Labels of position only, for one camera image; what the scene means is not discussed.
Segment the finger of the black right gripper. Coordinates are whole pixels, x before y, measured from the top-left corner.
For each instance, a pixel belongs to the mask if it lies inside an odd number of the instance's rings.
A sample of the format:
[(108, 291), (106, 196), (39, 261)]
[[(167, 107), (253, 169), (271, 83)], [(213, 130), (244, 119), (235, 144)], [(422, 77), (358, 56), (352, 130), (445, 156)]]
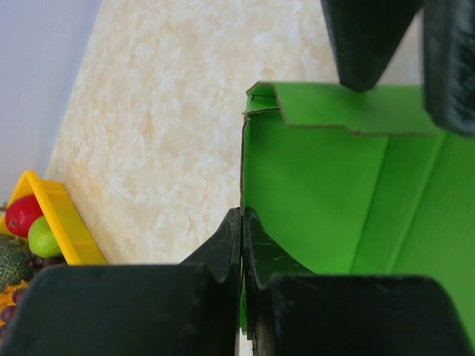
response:
[(423, 14), (425, 109), (433, 123), (474, 136), (474, 2), (426, 1)]
[(339, 82), (364, 93), (377, 85), (423, 2), (323, 0), (321, 6)]

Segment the green paper box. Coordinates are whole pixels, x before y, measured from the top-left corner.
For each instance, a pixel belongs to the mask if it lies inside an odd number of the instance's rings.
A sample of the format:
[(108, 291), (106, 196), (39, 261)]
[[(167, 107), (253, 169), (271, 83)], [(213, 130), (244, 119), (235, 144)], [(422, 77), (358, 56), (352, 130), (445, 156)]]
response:
[(419, 86), (253, 85), (240, 190), (311, 271), (425, 274), (474, 333), (474, 141), (439, 130)]

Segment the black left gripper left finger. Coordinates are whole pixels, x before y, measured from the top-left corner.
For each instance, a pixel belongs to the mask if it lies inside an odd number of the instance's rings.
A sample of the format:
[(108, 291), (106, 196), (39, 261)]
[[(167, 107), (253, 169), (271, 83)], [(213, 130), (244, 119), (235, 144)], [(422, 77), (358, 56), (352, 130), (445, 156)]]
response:
[(184, 261), (54, 266), (7, 324), (3, 355), (236, 355), (241, 215), (229, 210)]

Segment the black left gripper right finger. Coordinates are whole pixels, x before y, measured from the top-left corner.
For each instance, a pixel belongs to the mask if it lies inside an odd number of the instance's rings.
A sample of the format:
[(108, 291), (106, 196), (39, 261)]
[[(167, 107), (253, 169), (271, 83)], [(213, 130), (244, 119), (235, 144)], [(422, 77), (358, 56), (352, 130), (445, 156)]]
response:
[(434, 279), (313, 273), (242, 216), (243, 326), (255, 355), (472, 355), (452, 299)]

